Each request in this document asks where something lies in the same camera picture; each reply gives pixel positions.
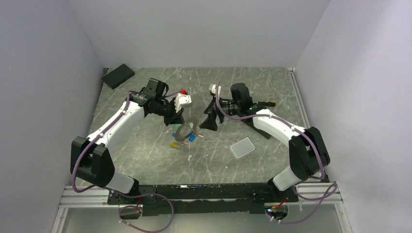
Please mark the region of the green key tag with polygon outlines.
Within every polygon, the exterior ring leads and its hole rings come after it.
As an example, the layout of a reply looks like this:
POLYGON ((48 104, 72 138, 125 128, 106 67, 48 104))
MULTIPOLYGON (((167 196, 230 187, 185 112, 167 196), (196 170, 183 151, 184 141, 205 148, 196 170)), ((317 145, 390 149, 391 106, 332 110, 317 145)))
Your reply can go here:
POLYGON ((175 124, 172 126, 172 129, 176 131, 180 126, 181 126, 180 124, 175 124))

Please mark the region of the blue key tag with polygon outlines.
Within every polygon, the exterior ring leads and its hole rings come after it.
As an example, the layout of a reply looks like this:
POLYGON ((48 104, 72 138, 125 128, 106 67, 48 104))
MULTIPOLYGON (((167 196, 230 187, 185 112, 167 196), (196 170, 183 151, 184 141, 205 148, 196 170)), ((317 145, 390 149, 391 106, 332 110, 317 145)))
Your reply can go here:
POLYGON ((189 136, 189 142, 193 142, 193 141, 195 140, 195 138, 196 138, 196 135, 191 134, 191 135, 189 136))

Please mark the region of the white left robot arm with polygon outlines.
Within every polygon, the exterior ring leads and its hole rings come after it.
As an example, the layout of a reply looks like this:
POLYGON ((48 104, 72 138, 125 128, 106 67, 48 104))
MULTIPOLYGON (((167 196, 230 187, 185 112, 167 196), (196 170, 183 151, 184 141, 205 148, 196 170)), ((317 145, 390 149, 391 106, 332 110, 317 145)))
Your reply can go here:
POLYGON ((149 114, 163 117, 164 124, 183 124, 182 112, 192 105, 191 96, 184 89, 171 94, 169 86, 160 80, 149 79, 140 91, 128 91, 120 109, 99 129, 87 137, 76 137, 71 144, 71 186, 77 193, 76 179, 120 194, 128 204, 140 196, 139 181, 116 170, 110 155, 111 147, 117 145, 132 128, 149 114))

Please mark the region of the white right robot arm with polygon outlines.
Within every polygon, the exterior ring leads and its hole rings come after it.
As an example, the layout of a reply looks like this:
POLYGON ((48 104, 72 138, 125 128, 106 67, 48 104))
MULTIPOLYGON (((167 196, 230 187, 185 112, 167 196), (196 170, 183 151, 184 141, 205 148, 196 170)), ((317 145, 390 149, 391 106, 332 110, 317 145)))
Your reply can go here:
POLYGON ((309 178, 325 178, 325 167, 330 163, 330 156, 317 128, 300 127, 275 115, 270 107, 274 107, 276 103, 254 102, 244 83, 230 87, 231 99, 222 98, 221 89, 218 84, 210 85, 212 101, 204 111, 207 118, 200 124, 201 129, 216 131, 216 118, 223 122, 227 117, 240 120, 264 137, 274 137, 288 147, 288 166, 269 182, 271 186, 268 187, 268 196, 271 200, 282 200, 288 188, 309 178))

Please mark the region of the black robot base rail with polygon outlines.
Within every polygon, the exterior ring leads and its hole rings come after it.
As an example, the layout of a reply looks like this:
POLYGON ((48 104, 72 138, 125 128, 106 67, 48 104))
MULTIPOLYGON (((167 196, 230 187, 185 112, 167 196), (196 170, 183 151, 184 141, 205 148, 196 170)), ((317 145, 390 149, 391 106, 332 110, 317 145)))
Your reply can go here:
POLYGON ((143 216, 248 212, 262 214, 278 203, 296 203, 291 188, 279 191, 268 183, 147 184, 140 185, 141 198, 129 199, 117 193, 108 196, 108 205, 142 204, 143 216))

